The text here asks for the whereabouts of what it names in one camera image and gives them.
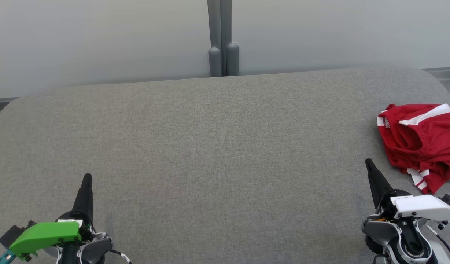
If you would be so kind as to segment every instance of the white robotic arm part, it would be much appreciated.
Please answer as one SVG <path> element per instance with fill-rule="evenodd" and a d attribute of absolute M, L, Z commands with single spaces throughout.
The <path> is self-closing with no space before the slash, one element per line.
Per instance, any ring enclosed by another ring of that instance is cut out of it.
<path fill-rule="evenodd" d="M 432 195 L 391 197 L 391 202 L 398 210 L 395 219 L 414 216 L 450 222 L 450 206 Z"/>

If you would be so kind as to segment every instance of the green robotic arm part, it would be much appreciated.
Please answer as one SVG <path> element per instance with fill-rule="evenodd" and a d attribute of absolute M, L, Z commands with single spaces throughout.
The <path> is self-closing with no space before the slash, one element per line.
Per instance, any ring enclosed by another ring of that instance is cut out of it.
<path fill-rule="evenodd" d="M 35 254 L 40 249 L 80 239 L 78 222 L 38 223 L 26 229 L 9 250 L 23 260 L 22 254 Z"/>

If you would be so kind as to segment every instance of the robotic arm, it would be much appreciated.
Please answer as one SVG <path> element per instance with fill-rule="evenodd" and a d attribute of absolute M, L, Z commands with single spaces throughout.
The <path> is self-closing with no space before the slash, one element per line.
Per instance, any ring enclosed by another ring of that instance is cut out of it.
<path fill-rule="evenodd" d="M 26 228 L 15 225 L 1 238 L 7 249 L 0 264 L 10 264 L 16 257 L 29 262 L 30 254 L 37 256 L 43 249 L 57 258 L 56 264 L 103 264 L 108 251 L 121 255 L 129 264 L 130 259 L 113 250 L 113 240 L 105 232 L 93 227 L 93 178 L 85 174 L 71 211 L 60 216 L 56 222 L 30 221 Z"/>
<path fill-rule="evenodd" d="M 376 210 L 363 222 L 362 232 L 369 249 L 379 254 L 376 258 L 384 257 L 386 264 L 450 264 L 441 244 L 427 240 L 420 231 L 427 220 L 438 221 L 439 229 L 450 224 L 450 196 L 414 197 L 393 189 L 371 159 L 365 163 Z"/>

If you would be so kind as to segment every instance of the gray table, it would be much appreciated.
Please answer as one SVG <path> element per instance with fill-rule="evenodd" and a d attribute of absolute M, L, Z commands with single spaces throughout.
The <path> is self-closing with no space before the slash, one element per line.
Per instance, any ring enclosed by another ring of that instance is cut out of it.
<path fill-rule="evenodd" d="M 89 172 L 95 226 L 134 264 L 371 263 L 365 158 L 420 194 L 382 147 L 376 115 L 390 103 L 450 95 L 422 70 L 367 68 L 19 98 L 0 114 L 0 236 L 71 209 Z"/>

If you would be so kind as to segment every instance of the folded red shirt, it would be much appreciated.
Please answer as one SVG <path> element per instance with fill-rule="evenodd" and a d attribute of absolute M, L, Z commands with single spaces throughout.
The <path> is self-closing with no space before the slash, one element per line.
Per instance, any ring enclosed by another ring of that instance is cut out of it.
<path fill-rule="evenodd" d="M 376 119 L 391 165 L 425 194 L 450 179 L 450 107 L 390 104 Z"/>

